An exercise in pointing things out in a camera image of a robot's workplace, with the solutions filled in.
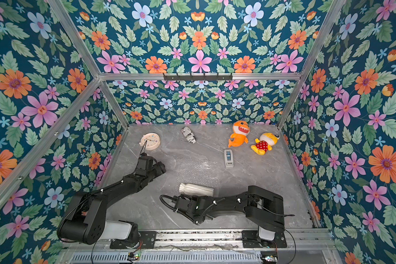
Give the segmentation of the clear bubble wrap sheet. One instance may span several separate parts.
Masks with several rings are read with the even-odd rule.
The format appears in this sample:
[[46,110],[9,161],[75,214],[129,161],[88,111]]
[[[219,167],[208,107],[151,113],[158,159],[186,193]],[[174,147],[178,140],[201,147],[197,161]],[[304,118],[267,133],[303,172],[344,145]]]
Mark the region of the clear bubble wrap sheet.
[[176,194],[179,186],[184,184],[196,184],[214,189],[214,196],[218,195],[222,176],[220,163],[202,158],[182,158],[173,168],[176,183],[174,184]]

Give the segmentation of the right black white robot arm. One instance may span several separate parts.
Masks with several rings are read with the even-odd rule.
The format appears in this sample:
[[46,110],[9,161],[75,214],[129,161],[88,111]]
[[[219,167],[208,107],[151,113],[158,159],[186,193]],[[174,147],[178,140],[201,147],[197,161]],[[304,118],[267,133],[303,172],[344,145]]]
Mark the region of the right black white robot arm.
[[258,226],[257,240],[281,243],[285,240],[284,199],[282,196],[251,185],[237,195],[213,197],[180,194],[161,195],[160,201],[173,212],[199,226],[218,217],[244,215]]

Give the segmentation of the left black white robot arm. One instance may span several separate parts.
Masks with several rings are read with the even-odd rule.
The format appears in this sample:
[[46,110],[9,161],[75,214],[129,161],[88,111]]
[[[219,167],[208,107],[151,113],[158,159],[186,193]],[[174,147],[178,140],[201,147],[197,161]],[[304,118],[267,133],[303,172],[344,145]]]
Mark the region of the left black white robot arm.
[[155,158],[141,154],[132,173],[99,190],[78,191],[71,199],[57,228],[57,236],[68,243],[92,245],[99,240],[127,240],[133,236],[135,224],[108,221],[108,208],[127,196],[136,194],[155,178],[166,173],[166,167]]

